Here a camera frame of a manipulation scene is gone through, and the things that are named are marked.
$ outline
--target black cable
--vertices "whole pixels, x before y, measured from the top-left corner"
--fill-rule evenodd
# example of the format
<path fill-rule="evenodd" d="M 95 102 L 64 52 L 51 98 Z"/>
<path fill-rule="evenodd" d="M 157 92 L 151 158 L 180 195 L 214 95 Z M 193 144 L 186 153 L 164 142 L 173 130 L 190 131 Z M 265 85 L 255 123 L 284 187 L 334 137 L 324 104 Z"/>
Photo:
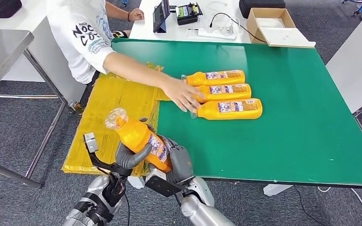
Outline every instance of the black cable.
<path fill-rule="evenodd" d="M 101 171 L 102 173 L 106 174 L 106 175 L 109 175 L 108 173 L 106 173 L 103 169 L 99 168 L 99 167 L 96 167 L 99 171 Z"/>
<path fill-rule="evenodd" d="M 305 209 L 304 209 L 304 207 L 303 207 L 303 203 L 302 203 L 302 196 L 300 195 L 300 192 L 299 192 L 299 190 L 296 188 L 296 186 L 295 186 L 295 185 L 294 185 L 294 188 L 296 189 L 297 194 L 299 195 L 300 205 L 302 206 L 303 212 L 304 212 L 306 215 L 308 215 L 311 219 L 313 219 L 313 220 L 315 220 L 317 223 L 319 223 L 320 225 L 322 225 L 322 226 L 326 226 L 325 224 L 321 223 L 321 222 L 320 222 L 320 221 L 318 221 L 316 218 L 314 218 L 314 217 L 310 216 L 310 215 L 306 212 L 306 210 L 305 210 Z"/>
<path fill-rule="evenodd" d="M 178 205 L 181 206 L 181 202 L 180 202 L 180 199 L 178 198 L 177 194 L 175 192 L 173 192 L 173 195 L 174 195 L 175 199 L 177 200 Z"/>
<path fill-rule="evenodd" d="M 130 204 L 128 203 L 128 198 L 127 195 L 124 193 L 125 196 L 125 200 L 127 201 L 127 206 L 128 206 L 128 221 L 127 221 L 127 226 L 130 226 Z"/>
<path fill-rule="evenodd" d="M 216 15 L 213 16 L 212 21 L 210 22 L 209 27 L 212 27 L 212 26 L 213 26 L 213 20 L 214 20 L 214 18 L 215 18 L 217 15 L 219 15 L 219 14 L 223 14 L 223 15 L 228 16 L 229 19 L 231 19 L 234 23 L 236 23 L 236 24 L 238 24 L 240 27 L 242 27 L 246 32 L 248 32 L 250 35 L 252 35 L 255 39 L 257 39 L 257 40 L 259 40 L 259 41 L 261 41 L 261 42 L 267 43 L 266 41 L 263 41 L 263 40 L 261 40 L 260 38 L 254 36 L 254 35 L 253 35 L 251 32 L 249 32 L 244 26 L 242 26 L 241 23 L 236 22 L 234 19 L 231 18 L 231 16 L 229 16 L 229 15 L 226 14 L 226 13 L 216 13 Z"/>

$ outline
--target floor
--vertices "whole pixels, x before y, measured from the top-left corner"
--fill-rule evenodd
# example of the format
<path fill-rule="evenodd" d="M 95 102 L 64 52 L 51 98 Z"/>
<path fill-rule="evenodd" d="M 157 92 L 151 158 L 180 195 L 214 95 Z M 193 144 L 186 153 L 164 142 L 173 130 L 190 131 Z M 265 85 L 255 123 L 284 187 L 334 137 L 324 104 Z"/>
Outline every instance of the floor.
<path fill-rule="evenodd" d="M 111 0 L 120 5 L 120 0 Z M 139 5 L 129 0 L 126 10 Z M 327 63 L 359 24 L 354 3 L 339 0 L 286 0 L 296 26 Z M 132 24 L 110 20 L 111 28 L 130 29 Z M 86 103 L 90 90 L 83 97 Z M 44 83 L 0 83 L 0 93 L 51 94 Z M 57 100 L 18 100 L 0 98 L 0 164 L 25 173 L 35 151 L 56 114 Z M 42 155 L 33 178 L 42 180 L 42 189 L 32 189 L 0 175 L 0 226 L 61 225 L 70 209 L 84 194 L 92 175 L 65 174 L 60 168 L 73 140 L 80 116 L 63 113 Z M 263 195 L 264 184 L 208 182 L 216 207 L 236 225 L 319 226 L 302 210 L 299 196 L 290 188 L 279 195 Z M 362 226 L 362 205 L 350 189 L 332 188 L 321 193 L 316 187 L 297 186 L 306 211 L 328 226 Z M 362 197 L 362 190 L 357 190 Z M 127 186 L 131 206 L 131 225 L 187 226 L 173 198 L 164 198 L 149 189 Z M 127 223 L 124 205 L 112 226 Z"/>

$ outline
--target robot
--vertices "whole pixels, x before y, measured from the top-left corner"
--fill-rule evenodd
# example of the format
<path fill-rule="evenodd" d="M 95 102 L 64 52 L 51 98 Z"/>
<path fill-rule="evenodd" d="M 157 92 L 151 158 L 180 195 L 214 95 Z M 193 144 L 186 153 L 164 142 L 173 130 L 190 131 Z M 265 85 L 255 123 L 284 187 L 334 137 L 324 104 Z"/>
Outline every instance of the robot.
<path fill-rule="evenodd" d="M 132 168 L 150 153 L 152 146 L 146 145 L 141 152 L 134 154 L 120 144 L 115 156 L 117 162 L 107 164 L 95 154 L 98 145 L 93 133 L 83 136 L 92 164 L 106 175 L 98 176 L 89 185 L 85 195 L 67 215 L 63 226 L 106 226 L 114 220 L 115 213 L 124 203 L 125 183 Z M 158 136 L 169 151 L 173 169 L 165 174 L 149 166 L 150 173 L 145 177 L 145 186 L 165 197 L 174 195 L 182 214 L 196 226 L 235 226 L 214 207 L 214 198 L 207 183 L 193 176 L 188 151 L 171 139 Z M 179 192 L 183 196 L 181 201 L 176 195 Z"/>

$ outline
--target yellow plastic bottle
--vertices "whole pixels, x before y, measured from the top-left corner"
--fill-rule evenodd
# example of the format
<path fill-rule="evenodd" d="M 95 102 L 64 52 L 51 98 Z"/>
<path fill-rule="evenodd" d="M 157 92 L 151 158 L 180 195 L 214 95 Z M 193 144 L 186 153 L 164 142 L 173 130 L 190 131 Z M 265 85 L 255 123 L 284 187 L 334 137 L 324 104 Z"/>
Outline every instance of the yellow plastic bottle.
<path fill-rule="evenodd" d="M 196 72 L 193 75 L 181 76 L 191 86 L 218 86 L 227 84 L 245 83 L 245 74 L 242 70 L 222 72 Z"/>
<path fill-rule="evenodd" d="M 115 108 L 105 119 L 105 125 L 114 129 L 120 136 L 121 142 L 131 151 L 138 153 L 147 143 L 151 143 L 152 151 L 146 160 L 163 172 L 172 168 L 168 151 L 163 141 L 148 126 L 139 120 L 130 119 L 123 108 Z"/>
<path fill-rule="evenodd" d="M 256 98 L 213 100 L 202 104 L 191 116 L 208 120 L 257 119 L 262 112 L 262 102 Z"/>
<path fill-rule="evenodd" d="M 205 103 L 212 100 L 230 100 L 250 98 L 252 90 L 248 84 L 233 84 L 222 86 L 199 86 L 198 90 L 205 98 L 196 96 L 196 100 Z"/>

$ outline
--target green table mat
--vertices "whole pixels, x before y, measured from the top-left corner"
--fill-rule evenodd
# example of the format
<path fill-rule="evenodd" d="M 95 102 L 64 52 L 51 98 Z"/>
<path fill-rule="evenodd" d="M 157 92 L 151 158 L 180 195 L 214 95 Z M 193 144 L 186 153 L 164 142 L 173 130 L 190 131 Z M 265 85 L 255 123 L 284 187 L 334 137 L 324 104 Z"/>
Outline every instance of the green table mat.
<path fill-rule="evenodd" d="M 182 74 L 241 69 L 257 120 L 191 119 L 160 103 L 158 133 L 185 146 L 196 176 L 362 186 L 362 132 L 315 49 L 115 40 L 114 50 Z"/>

